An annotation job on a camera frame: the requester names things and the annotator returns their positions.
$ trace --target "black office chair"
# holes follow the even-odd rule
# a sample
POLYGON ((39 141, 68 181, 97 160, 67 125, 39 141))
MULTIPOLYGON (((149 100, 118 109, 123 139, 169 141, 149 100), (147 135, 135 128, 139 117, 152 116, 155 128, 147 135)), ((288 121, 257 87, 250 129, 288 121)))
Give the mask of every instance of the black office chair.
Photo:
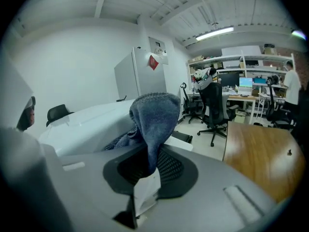
POLYGON ((226 138, 226 135, 221 131, 226 131, 226 127, 223 125, 228 121, 231 121, 236 117, 235 109, 237 106, 234 106, 232 109, 226 109, 226 101, 228 96, 225 96, 223 105, 222 100, 222 86, 219 83, 210 83, 207 88, 201 90, 201 98, 204 103, 204 110, 209 107, 209 116, 204 116, 203 121, 207 124, 209 130, 200 130, 197 135, 199 136, 201 132, 213 132, 211 147, 214 147, 214 137, 216 134, 226 138))
POLYGON ((267 79, 267 85, 269 87, 269 92, 270 92, 270 102, 269 102, 268 109, 266 110, 266 119, 273 124, 274 128, 291 130, 295 126, 295 122, 296 122, 295 115, 291 114, 291 111, 285 110, 283 108, 279 108, 277 111, 275 111, 275 105, 274 105, 275 102, 274 102, 272 86, 271 86, 275 82, 276 82, 276 79, 274 79, 273 77, 269 77, 267 79))
POLYGON ((51 123, 58 119, 63 118, 66 115, 73 114, 74 112, 69 112, 65 106, 65 104, 55 106, 48 110, 47 112, 47 123, 46 127, 51 123))
POLYGON ((183 93, 184 93, 184 104, 183 104, 183 109, 184 112, 188 115, 184 115, 183 117, 191 117, 189 119, 189 124, 191 122, 192 119, 197 118, 199 120, 202 120, 202 118, 200 117, 200 115, 196 114, 196 112, 198 112, 198 105, 201 101, 190 101, 190 99, 187 96, 187 93, 185 92, 185 89, 187 88, 187 84, 186 83, 182 83, 180 85, 180 87, 183 89, 183 93))

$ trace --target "gray cloth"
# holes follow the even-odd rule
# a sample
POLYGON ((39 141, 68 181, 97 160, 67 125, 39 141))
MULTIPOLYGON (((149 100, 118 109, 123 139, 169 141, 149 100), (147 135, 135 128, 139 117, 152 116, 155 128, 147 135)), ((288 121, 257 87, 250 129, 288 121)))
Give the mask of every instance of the gray cloth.
POLYGON ((138 97, 130 107, 130 117, 135 127, 116 138, 104 150, 146 142, 148 145, 148 170, 152 174, 157 165, 160 144, 174 131, 180 111, 180 99, 168 93, 150 93, 138 97))

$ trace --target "white wall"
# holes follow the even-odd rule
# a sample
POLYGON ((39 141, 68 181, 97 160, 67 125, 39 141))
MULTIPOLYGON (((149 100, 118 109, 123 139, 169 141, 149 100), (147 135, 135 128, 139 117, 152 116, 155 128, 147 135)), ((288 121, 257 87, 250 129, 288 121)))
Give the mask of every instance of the white wall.
POLYGON ((76 112, 119 98, 114 66, 138 46, 138 26, 100 19, 54 25, 11 46, 12 59, 36 97, 35 137, 46 129, 47 111, 65 104, 76 112))

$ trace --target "brick wall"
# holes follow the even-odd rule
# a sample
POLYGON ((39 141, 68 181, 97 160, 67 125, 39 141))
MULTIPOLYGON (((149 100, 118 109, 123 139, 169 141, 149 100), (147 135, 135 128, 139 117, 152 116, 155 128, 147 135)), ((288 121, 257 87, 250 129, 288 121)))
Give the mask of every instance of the brick wall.
MULTIPOLYGON (((287 48, 276 47, 278 55, 290 57, 291 54, 294 54, 296 72, 299 76, 301 85, 306 89, 307 83, 309 81, 309 56, 307 53, 302 53, 294 51, 287 48)), ((265 66, 277 66, 278 69, 283 68, 283 64, 279 62, 263 61, 265 66)))

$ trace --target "cardboard box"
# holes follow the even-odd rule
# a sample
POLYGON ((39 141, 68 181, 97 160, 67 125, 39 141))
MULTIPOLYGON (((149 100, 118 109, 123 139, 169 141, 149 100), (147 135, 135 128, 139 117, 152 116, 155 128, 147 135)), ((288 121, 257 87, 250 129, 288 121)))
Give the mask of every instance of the cardboard box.
POLYGON ((243 123, 245 122, 245 118, 246 118, 246 113, 237 110, 237 111, 236 111, 236 117, 235 117, 235 119, 234 119, 234 122, 242 123, 242 124, 243 124, 243 123))
POLYGON ((259 96, 259 90, 258 89, 253 89, 252 90, 252 96, 258 97, 259 96))
POLYGON ((222 68, 222 63, 214 63, 213 67, 218 69, 218 68, 222 68))
POLYGON ((201 60, 204 60, 204 57, 202 55, 188 60, 188 63, 194 63, 194 62, 201 61, 201 60))
POLYGON ((264 48, 264 54, 266 54, 266 55, 278 55, 277 49, 276 48, 270 48, 270 47, 264 48))

